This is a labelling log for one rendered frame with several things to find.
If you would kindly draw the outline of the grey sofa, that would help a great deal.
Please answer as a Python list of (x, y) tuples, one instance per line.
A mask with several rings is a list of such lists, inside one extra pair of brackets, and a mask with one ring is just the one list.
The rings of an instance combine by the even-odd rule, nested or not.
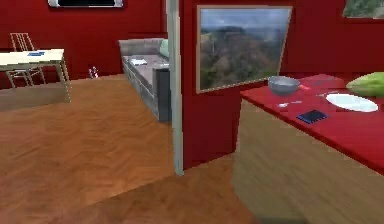
[[(159, 52), (165, 38), (119, 40), (124, 74), (159, 122), (172, 120), (169, 57)], [(148, 64), (134, 66), (130, 59)]]

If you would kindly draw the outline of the pale green cushion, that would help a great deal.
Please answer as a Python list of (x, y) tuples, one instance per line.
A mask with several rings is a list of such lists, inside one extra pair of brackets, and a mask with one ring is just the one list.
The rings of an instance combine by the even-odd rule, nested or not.
[(168, 40), (163, 39), (161, 41), (159, 52), (162, 56), (168, 58), (169, 57), (169, 48), (168, 48)]

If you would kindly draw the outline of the grey metal bowl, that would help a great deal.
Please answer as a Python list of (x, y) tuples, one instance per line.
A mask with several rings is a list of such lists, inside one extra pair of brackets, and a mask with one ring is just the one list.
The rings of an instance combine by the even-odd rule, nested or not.
[(272, 76), (268, 79), (269, 90), (276, 95), (286, 96), (294, 93), (299, 88), (297, 79), (286, 76)]

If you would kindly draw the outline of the dark blue phone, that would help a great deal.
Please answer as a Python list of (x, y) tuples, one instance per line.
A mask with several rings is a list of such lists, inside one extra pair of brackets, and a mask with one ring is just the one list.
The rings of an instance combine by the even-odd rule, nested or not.
[(318, 110), (312, 110), (297, 116), (297, 119), (305, 122), (306, 124), (312, 124), (325, 118), (327, 118), (327, 115)]

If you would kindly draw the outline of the red top wooden counter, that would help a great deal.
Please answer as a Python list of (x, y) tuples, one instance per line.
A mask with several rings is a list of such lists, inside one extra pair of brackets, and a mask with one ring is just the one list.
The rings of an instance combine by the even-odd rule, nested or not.
[[(384, 97), (364, 113), (316, 95), (345, 92), (342, 79), (303, 79), (304, 89), (276, 96), (241, 94), (234, 191), (260, 224), (384, 224)], [(302, 101), (279, 108), (277, 104)], [(312, 124), (297, 116), (318, 110)]]

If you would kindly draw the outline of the white oval plate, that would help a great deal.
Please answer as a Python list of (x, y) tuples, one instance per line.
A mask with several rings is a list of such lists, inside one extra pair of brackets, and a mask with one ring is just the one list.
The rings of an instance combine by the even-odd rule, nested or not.
[(328, 94), (326, 100), (334, 106), (355, 112), (375, 112), (379, 109), (375, 102), (351, 94)]

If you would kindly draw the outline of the cream wooden table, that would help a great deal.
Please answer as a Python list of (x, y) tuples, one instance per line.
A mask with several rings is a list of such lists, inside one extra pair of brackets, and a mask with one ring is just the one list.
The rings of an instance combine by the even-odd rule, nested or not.
[(11, 70), (28, 70), (33, 67), (54, 66), (65, 91), (66, 101), (71, 101), (70, 78), (66, 67), (63, 49), (38, 50), (44, 51), (42, 56), (27, 56), (29, 52), (0, 53), (0, 72)]

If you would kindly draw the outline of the green lettuce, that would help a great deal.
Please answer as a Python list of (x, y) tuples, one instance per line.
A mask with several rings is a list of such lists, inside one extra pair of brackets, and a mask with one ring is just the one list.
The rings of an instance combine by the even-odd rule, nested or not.
[(384, 72), (373, 72), (356, 78), (346, 88), (361, 96), (384, 97)]

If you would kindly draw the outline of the wooden slatted chair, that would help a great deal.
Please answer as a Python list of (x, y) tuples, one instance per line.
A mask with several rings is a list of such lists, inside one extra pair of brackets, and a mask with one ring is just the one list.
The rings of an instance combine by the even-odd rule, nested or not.
[[(35, 47), (28, 33), (10, 33), (13, 50), (17, 51), (34, 51)], [(23, 78), (27, 86), (33, 86), (33, 77), (38, 75), (43, 83), (46, 79), (41, 67), (33, 67), (28, 70), (11, 70), (6, 71), (6, 76), (9, 79), (13, 89), (16, 88), (15, 79)]]

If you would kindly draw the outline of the green framed picture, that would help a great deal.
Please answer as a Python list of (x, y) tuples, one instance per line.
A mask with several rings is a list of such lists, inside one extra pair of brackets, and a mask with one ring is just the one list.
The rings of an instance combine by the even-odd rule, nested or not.
[(346, 0), (343, 16), (384, 19), (384, 0)]

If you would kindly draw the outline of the landscape painting in wooden frame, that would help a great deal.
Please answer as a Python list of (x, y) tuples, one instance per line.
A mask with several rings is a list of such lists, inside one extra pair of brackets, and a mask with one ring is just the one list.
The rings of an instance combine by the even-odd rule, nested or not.
[(199, 5), (196, 9), (196, 91), (265, 80), (280, 72), (293, 8)]

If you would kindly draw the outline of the wall television set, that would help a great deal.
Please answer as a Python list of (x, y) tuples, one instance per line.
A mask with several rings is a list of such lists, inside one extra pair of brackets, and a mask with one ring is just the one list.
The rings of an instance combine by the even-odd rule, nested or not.
[(121, 8), (123, 0), (47, 0), (50, 7), (107, 7)]

